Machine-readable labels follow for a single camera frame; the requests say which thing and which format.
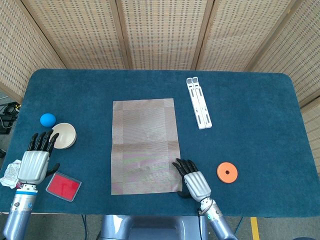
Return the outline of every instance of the woven panel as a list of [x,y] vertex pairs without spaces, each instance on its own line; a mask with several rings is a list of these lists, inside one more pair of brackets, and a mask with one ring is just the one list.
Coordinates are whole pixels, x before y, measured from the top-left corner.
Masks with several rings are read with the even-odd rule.
[[299,102],[320,89],[320,0],[304,0],[253,68],[282,72]]
[[206,0],[122,0],[135,69],[190,70]]
[[23,98],[31,74],[40,68],[64,68],[14,0],[0,2],[0,81]]
[[290,0],[216,0],[197,69],[243,71]]
[[68,68],[125,68],[108,0],[23,2]]
[[320,173],[320,100],[316,101],[317,103],[313,107],[305,112],[302,111],[302,117],[315,161],[316,170]]

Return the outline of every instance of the yellow floor tape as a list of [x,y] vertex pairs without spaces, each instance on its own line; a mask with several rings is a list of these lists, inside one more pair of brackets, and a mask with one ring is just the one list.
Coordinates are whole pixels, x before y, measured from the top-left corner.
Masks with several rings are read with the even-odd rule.
[[258,231],[258,221],[255,216],[250,217],[253,240],[260,240]]

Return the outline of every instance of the white bracket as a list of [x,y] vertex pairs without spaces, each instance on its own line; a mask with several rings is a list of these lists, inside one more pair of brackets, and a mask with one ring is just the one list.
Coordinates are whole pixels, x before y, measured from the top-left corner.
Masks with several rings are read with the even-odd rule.
[[186,79],[186,85],[189,90],[196,122],[199,129],[211,128],[211,119],[209,116],[204,94],[202,92],[202,88],[199,85],[198,77],[188,77]]

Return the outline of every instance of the red square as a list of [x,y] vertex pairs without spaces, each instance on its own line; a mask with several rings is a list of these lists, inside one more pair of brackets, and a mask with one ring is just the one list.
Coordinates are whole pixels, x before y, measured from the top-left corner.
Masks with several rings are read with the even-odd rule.
[[59,198],[72,202],[80,185],[80,181],[56,172],[46,188],[46,191]]

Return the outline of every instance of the metal cylinder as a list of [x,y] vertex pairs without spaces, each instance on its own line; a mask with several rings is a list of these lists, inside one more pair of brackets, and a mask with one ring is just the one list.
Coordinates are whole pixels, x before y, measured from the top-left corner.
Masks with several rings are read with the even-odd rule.
[[3,230],[3,235],[7,240],[24,239],[36,197],[36,192],[16,191]]
[[224,218],[217,204],[213,204],[210,209],[204,213],[219,240],[238,240],[231,231],[229,224]]

